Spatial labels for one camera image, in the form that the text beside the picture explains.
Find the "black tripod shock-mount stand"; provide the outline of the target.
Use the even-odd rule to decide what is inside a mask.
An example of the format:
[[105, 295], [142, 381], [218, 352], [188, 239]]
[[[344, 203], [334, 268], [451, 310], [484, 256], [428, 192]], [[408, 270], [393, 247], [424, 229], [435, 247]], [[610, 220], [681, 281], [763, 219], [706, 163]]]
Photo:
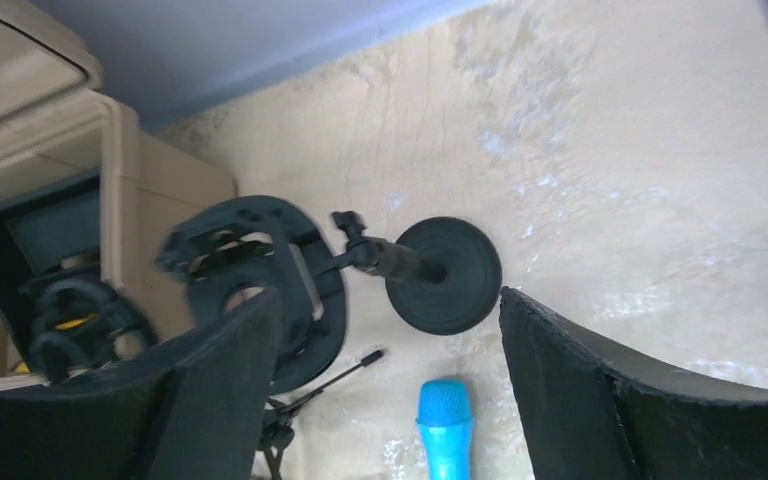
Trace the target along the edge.
[[[61, 279], [42, 290], [35, 300], [35, 317], [28, 367], [51, 384], [70, 378], [72, 371], [96, 369], [139, 354], [159, 343], [147, 317], [105, 281], [90, 277]], [[272, 479], [282, 477], [280, 468], [295, 438], [292, 423], [310, 401], [355, 371], [384, 357], [378, 349], [359, 363], [294, 400], [283, 403], [269, 398], [257, 450]]]

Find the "black stand holding blue microphone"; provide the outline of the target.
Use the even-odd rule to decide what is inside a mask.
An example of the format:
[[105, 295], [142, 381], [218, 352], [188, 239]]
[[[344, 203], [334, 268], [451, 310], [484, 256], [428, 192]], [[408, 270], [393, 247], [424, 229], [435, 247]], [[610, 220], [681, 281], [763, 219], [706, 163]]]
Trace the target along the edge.
[[397, 240], [366, 234], [354, 211], [336, 211], [346, 238], [334, 253], [318, 225], [284, 199], [235, 197], [174, 226], [155, 263], [185, 285], [197, 325], [217, 320], [229, 299], [254, 287], [274, 288], [282, 301], [282, 337], [270, 391], [297, 390], [336, 360], [348, 329], [346, 268], [380, 277], [398, 316], [432, 335], [465, 332], [493, 310], [503, 274], [489, 237], [473, 224], [438, 216]]

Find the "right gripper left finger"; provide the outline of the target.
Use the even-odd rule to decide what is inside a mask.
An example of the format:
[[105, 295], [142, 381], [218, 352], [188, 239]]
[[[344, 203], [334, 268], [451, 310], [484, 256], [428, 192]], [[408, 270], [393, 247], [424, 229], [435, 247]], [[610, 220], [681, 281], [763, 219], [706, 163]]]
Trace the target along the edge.
[[0, 391], [0, 479], [246, 479], [282, 307], [220, 319], [57, 386]]

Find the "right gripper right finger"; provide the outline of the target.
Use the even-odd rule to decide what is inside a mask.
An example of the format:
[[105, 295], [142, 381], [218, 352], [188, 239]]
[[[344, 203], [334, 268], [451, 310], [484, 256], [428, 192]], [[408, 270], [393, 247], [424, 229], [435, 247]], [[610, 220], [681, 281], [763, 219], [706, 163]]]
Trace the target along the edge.
[[528, 295], [499, 324], [538, 479], [768, 479], [768, 389], [657, 360]]

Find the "blue microphone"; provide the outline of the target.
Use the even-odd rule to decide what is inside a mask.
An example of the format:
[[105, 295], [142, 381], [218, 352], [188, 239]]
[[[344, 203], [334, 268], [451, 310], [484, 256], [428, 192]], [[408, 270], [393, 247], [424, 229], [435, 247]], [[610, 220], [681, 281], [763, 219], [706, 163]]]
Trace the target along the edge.
[[425, 382], [419, 390], [416, 424], [429, 478], [469, 480], [473, 412], [466, 385], [457, 379]]

